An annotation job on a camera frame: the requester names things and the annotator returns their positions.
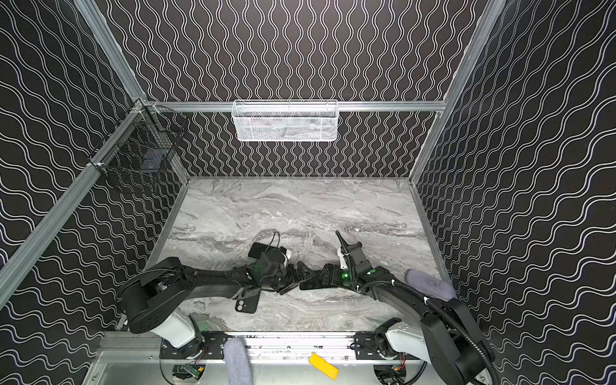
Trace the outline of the black phone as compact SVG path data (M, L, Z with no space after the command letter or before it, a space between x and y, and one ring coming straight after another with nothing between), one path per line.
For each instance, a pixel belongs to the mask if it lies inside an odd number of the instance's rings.
M250 251L248 253L249 258L253 258L258 260L264 253L268 253L274 251L274 247L272 245L266 245L263 243L255 242L251 245Z

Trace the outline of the black phone case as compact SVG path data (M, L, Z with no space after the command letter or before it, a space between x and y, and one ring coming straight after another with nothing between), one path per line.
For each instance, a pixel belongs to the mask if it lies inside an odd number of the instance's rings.
M261 291L255 291L248 295L240 296L235 303L235 311L245 314L254 314L258 309Z

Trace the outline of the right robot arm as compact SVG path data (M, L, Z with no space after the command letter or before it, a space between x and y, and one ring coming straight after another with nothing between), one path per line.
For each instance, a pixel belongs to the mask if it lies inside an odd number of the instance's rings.
M399 280L382 266L372 266L361 242L348 244L340 232L343 261L314 270L298 262L301 290L341 288L393 307L420 324L427 361L447 384L478 384L486 371L499 384L494 353L467 306L453 298L434 298Z

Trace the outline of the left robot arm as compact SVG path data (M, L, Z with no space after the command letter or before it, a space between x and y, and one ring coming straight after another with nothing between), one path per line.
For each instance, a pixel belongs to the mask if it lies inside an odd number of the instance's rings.
M309 273L305 264L290 262L290 250L255 242L248 256L250 264L228 270L205 270L184 265L177 257L165 258L120 287L116 302L124 312L133 334L152 332L176 349L197 342L199 332L189 316L178 308L194 298L230 298L245 302L253 313L261 292L283 295Z

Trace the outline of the yellow tag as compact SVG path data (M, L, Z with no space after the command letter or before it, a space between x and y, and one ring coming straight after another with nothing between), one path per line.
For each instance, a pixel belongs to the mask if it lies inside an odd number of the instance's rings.
M331 380L336 380L338 377L339 369L315 353L309 357L309 364Z

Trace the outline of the aluminium front rail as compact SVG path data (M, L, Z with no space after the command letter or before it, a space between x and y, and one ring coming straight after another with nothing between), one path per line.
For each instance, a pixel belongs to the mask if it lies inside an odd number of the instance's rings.
M230 338L241 338L252 364L307 364L315 353L331 364L393 364L398 360L358 360L349 348L356 332L224 332ZM421 361L431 362L420 330L399 324L386 334L396 351L413 355ZM223 359L167 360L160 358L162 339L153 333L133 335L130 332L108 332L96 354L100 362L110 364L222 364Z

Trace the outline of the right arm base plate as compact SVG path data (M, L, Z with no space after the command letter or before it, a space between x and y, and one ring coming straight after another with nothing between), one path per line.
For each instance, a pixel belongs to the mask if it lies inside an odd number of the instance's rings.
M385 335L375 332L356 332L349 348L354 351L358 360L419 360L408 353L396 351Z

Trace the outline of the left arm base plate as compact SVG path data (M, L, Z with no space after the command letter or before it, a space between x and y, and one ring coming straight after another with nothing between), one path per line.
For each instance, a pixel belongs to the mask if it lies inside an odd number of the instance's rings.
M160 358L167 360L223 359L223 348L229 335L221 331L202 332L183 347L175 348L163 340Z

